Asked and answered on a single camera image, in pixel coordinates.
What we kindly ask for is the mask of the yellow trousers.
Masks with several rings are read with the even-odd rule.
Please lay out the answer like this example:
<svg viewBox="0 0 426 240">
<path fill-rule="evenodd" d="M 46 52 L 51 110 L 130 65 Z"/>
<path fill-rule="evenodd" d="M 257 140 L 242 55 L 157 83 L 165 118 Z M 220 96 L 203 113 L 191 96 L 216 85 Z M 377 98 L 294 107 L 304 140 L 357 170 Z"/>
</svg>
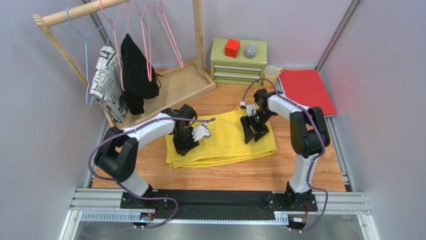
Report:
<svg viewBox="0 0 426 240">
<path fill-rule="evenodd" d="M 265 136 L 258 141 L 251 140 L 249 143 L 245 143 L 240 118 L 246 115 L 246 110 L 236 108 L 217 115 L 201 116 L 202 120 L 215 118 L 215 121 L 208 125 L 211 137 L 201 139 L 199 146 L 188 151 L 184 156 L 177 153 L 173 137 L 166 135 L 165 162 L 169 167 L 175 169 L 208 168 L 277 154 L 278 147 L 269 122 L 266 123 L 269 132 Z"/>
</svg>

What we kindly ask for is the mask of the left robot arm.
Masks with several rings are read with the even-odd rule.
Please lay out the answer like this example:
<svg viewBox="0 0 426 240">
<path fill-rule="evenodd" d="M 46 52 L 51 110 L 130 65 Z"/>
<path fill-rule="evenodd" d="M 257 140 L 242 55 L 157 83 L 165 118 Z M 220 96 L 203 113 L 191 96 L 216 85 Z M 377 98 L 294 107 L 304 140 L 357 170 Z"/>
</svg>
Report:
<svg viewBox="0 0 426 240">
<path fill-rule="evenodd" d="M 201 139 L 211 136 L 207 122 L 196 127 L 191 122 L 198 122 L 197 113 L 184 104 L 180 109 L 166 108 L 133 127 L 111 127 L 96 149 L 93 162 L 125 190 L 143 197 L 152 187 L 135 171 L 138 151 L 162 136 L 171 135 L 176 152 L 185 156 L 199 146 Z"/>
</svg>

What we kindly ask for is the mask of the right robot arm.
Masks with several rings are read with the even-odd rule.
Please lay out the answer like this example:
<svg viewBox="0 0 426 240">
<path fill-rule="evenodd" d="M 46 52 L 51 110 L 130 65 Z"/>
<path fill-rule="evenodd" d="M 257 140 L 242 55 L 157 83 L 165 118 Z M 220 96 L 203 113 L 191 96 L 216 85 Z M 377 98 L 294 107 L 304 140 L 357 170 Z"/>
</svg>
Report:
<svg viewBox="0 0 426 240">
<path fill-rule="evenodd" d="M 290 141 L 296 154 L 294 170 L 278 204 L 287 211 L 316 211 L 312 177 L 319 157 L 330 144 L 330 135 L 323 110 L 299 104 L 279 91 L 262 88 L 254 94 L 254 104 L 240 102 L 246 115 L 240 118 L 244 142 L 258 142 L 269 133 L 267 122 L 272 116 L 282 116 L 290 123 Z"/>
</svg>

